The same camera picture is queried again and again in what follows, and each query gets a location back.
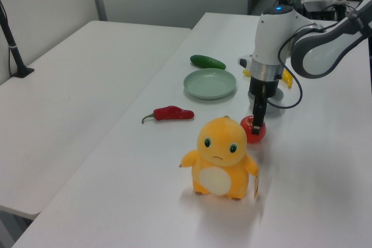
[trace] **plush toy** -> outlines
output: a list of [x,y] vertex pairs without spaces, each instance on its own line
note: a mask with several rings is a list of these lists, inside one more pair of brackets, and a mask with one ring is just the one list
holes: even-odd
[[258,166],[246,152],[246,133],[240,124],[229,117],[212,120],[201,129],[197,148],[187,153],[180,164],[192,167],[195,193],[242,199],[248,187],[248,174],[257,179]]

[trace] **light green plate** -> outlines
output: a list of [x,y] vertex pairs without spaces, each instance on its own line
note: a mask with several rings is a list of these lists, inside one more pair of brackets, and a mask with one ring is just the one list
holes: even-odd
[[237,86],[235,77],[221,69],[195,71],[184,80],[186,91],[199,99],[218,99],[230,94]]

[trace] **red tomato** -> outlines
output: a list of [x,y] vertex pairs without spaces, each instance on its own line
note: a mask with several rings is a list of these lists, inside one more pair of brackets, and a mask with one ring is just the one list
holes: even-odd
[[260,133],[258,135],[254,135],[252,134],[252,130],[253,130],[252,123],[253,123],[253,116],[247,116],[242,119],[242,121],[240,122],[240,125],[242,125],[242,127],[245,130],[246,142],[247,143],[258,143],[266,135],[266,124],[264,122],[260,129]]

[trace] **plush toy belly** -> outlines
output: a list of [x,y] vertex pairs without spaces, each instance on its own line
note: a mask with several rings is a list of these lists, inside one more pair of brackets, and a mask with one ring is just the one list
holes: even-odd
[[204,188],[215,195],[225,195],[231,188],[231,178],[222,168],[204,168],[199,173],[199,180]]

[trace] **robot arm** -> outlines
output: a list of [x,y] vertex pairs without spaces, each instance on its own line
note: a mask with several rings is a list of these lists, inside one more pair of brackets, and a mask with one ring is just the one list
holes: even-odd
[[324,34],[309,34],[294,44],[293,69],[305,78],[321,78],[332,72],[356,45],[372,35],[372,1],[353,11]]
[[[363,1],[360,7],[322,33],[324,29],[291,6],[273,7],[261,15],[250,69],[249,91],[255,96],[253,134],[263,125],[267,98],[276,94],[284,70],[278,57],[285,63],[291,56],[293,69],[302,77],[326,76],[346,53],[372,35],[372,0]],[[291,44],[283,44],[292,36]]]

